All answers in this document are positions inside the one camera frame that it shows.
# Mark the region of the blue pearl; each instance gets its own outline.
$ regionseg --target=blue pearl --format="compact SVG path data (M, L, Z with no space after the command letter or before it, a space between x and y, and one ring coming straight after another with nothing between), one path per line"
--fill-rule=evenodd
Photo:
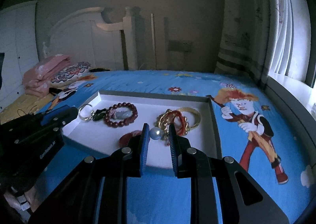
M163 132L158 127L154 127L149 131L149 137L153 140L161 139L162 136L163 136Z

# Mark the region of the cartoon character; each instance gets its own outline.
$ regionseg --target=cartoon character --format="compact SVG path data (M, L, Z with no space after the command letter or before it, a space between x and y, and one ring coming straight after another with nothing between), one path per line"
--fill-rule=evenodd
M253 107L253 102L258 101L258 97L233 88L222 88L215 98L209 97L221 107L222 118L228 122L237 122L238 126L248 134L248 143L239 164L248 171L250 157L255 148L260 147L271 163L278 183L280 185L287 183L288 176L281 166L281 158L276 154L271 141L274 135L271 126L268 120ZM231 102L240 114L235 115L229 106L224 106L228 102Z
M70 84L66 89L64 89L62 92L57 94L57 97L51 101L51 104L49 106L49 108L46 110L46 112L49 112L50 110L52 110L58 103L65 101L66 99L70 98L72 95L74 95L77 90L78 87L90 80L95 79L96 76L94 75L88 75L88 76L84 76L84 77L80 77L76 82Z

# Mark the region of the yellow sheet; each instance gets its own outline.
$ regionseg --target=yellow sheet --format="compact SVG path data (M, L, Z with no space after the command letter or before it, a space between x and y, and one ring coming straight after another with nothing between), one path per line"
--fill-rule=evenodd
M48 94L44 98L23 94L0 113L0 122L1 124L6 123L24 115L24 113L35 114L43 106L52 101L53 97L51 94Z

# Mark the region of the silver ring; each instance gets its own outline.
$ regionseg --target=silver ring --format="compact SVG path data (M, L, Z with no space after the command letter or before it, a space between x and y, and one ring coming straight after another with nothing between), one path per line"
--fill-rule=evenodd
M90 116L88 116L88 117L82 117L82 116L80 115L81 110L82 110L85 106L91 106L91 107L92 107L91 114L90 114ZM84 105L82 105L82 106L79 108L78 117L79 117L81 120L83 120L83 121L89 121L93 116L94 116L94 111L93 111L93 106L92 106L92 105L90 105L90 104L84 104Z

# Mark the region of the wall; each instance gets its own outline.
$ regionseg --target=wall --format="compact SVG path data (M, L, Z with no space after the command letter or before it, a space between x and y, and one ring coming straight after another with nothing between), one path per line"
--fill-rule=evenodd
M133 7L138 64L155 69L150 14L155 16L158 69L213 71L222 33L224 0L39 0L36 41L39 58L49 29L66 15L86 7L105 7L106 22L120 22L124 7ZM192 52L169 52L168 40L193 42Z

